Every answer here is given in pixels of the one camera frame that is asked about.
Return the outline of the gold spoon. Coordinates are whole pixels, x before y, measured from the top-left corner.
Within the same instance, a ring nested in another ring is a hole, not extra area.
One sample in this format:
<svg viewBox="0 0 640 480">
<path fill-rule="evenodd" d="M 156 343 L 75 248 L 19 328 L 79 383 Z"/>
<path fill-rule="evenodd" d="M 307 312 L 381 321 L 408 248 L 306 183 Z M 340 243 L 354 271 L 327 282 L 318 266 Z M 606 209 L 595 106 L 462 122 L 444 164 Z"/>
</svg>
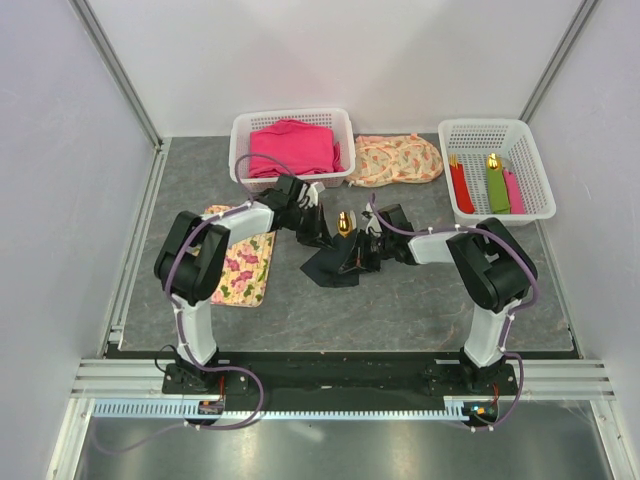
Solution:
<svg viewBox="0 0 640 480">
<path fill-rule="evenodd" d="M 340 212 L 337 219 L 338 234 L 343 238 L 347 238 L 353 230 L 354 226 L 351 213 L 347 211 Z"/>
</svg>

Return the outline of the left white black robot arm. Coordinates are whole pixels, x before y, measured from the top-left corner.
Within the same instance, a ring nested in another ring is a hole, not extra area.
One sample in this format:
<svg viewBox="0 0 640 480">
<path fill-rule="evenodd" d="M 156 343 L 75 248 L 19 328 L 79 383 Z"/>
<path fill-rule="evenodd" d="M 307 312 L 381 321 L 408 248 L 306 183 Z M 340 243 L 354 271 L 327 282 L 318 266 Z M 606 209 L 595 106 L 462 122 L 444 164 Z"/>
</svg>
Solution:
<svg viewBox="0 0 640 480">
<path fill-rule="evenodd" d="M 225 269 L 227 251 L 256 235 L 284 229 L 298 243 L 333 247 L 320 194 L 324 185 L 290 175 L 243 204 L 213 215 L 178 214 L 155 261 L 154 275 L 170 302 L 178 332 L 179 356 L 188 362 L 185 382 L 208 393 L 219 382 L 209 361 L 218 351 L 211 320 L 211 298 Z"/>
</svg>

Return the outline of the silver table knife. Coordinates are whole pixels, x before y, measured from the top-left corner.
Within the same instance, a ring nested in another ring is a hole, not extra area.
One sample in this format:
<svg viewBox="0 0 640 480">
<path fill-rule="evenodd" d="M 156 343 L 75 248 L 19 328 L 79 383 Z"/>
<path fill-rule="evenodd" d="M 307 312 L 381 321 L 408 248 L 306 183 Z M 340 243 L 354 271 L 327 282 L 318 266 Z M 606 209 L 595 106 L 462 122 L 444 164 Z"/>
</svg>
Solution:
<svg viewBox="0 0 640 480">
<path fill-rule="evenodd" d="M 350 210 L 346 215 L 346 233 L 350 234 L 357 230 L 357 218 L 353 210 Z"/>
</svg>

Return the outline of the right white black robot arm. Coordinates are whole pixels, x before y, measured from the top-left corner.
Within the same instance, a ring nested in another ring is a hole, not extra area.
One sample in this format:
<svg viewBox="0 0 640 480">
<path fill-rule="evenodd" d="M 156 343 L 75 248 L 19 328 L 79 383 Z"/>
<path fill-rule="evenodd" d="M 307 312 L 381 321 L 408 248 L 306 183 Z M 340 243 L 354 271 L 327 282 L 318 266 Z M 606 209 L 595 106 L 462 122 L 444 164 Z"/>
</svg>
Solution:
<svg viewBox="0 0 640 480">
<path fill-rule="evenodd" d="M 483 392 L 505 363 L 515 313 L 539 294 L 532 260 L 496 218 L 472 227 L 415 231 L 398 204 L 376 210 L 369 203 L 363 216 L 366 227 L 354 235 L 342 270 L 377 272 L 388 259 L 409 266 L 442 263 L 456 267 L 474 303 L 457 377 L 465 391 Z"/>
</svg>

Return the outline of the black paper napkin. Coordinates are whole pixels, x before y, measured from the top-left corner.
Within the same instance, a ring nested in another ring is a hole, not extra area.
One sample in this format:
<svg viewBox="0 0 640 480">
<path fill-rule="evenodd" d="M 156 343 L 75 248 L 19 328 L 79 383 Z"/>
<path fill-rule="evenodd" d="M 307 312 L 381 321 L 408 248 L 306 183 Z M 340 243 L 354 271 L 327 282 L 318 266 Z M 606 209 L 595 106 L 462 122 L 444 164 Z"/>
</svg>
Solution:
<svg viewBox="0 0 640 480">
<path fill-rule="evenodd" d="M 361 275 L 367 273 L 358 256 L 358 234 L 333 237 L 333 249 L 319 249 L 300 270 L 316 285 L 323 288 L 348 288 L 359 285 Z"/>
</svg>

